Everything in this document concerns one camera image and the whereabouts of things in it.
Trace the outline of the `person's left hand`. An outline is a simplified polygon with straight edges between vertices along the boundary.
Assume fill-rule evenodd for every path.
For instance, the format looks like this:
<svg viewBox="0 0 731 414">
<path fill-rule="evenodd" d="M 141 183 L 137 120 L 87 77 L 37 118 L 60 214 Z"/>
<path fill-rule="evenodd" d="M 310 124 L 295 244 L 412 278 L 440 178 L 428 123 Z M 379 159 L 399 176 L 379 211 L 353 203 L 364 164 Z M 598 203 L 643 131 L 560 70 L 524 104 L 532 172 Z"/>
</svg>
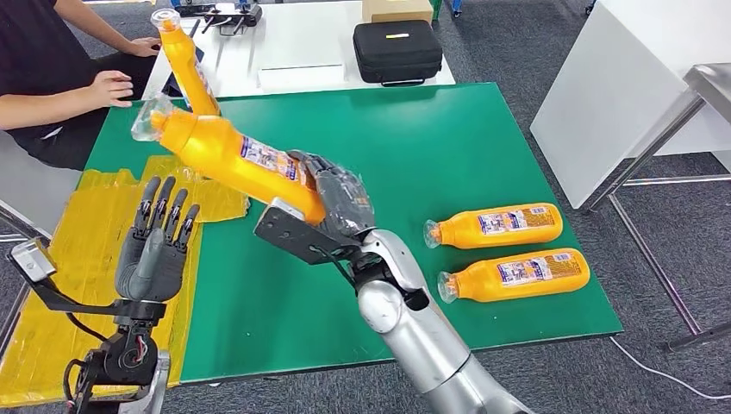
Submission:
<svg viewBox="0 0 731 414">
<path fill-rule="evenodd" d="M 156 56 L 160 50 L 160 39 L 154 37 L 143 37 L 128 42 L 125 53 L 136 57 Z"/>
</svg>

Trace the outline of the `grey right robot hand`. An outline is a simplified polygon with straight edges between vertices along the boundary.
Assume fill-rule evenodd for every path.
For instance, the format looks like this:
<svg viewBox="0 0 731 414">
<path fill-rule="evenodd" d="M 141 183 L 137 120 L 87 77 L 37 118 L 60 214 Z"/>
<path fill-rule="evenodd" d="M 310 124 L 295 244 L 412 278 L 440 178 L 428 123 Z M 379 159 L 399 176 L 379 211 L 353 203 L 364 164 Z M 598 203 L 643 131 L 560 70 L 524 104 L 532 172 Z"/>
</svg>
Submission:
<svg viewBox="0 0 731 414">
<path fill-rule="evenodd" d="M 300 150 L 286 153 L 303 163 L 315 182 L 325 210 L 320 228 L 332 235 L 355 237 L 375 227 L 371 199 L 359 176 L 318 154 Z"/>
</svg>

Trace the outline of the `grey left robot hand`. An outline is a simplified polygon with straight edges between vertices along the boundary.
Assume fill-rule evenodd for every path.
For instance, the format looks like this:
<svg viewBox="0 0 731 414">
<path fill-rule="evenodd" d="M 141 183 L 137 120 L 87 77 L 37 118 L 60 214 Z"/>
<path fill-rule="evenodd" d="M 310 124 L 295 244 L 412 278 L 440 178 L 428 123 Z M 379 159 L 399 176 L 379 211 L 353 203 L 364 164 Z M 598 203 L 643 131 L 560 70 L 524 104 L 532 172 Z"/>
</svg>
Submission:
<svg viewBox="0 0 731 414">
<path fill-rule="evenodd" d="M 172 193 L 176 179 L 152 177 L 146 184 L 122 244 L 115 288 L 122 298 L 165 302 L 182 286 L 188 241 L 200 211 L 183 213 L 188 190 Z"/>
</svg>

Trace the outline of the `person's right hand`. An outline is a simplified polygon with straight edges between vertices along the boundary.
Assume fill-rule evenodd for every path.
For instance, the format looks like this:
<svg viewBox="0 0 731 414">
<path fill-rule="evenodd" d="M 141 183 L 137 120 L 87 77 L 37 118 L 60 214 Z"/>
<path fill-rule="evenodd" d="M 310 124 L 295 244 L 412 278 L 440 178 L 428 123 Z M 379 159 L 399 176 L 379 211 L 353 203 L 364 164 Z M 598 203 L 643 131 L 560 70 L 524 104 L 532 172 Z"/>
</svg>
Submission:
<svg viewBox="0 0 731 414">
<path fill-rule="evenodd" d="M 104 107 L 130 107 L 129 99 L 133 95 L 131 77 L 120 71 L 99 72 L 84 92 L 86 103 L 92 110 Z"/>
</svg>

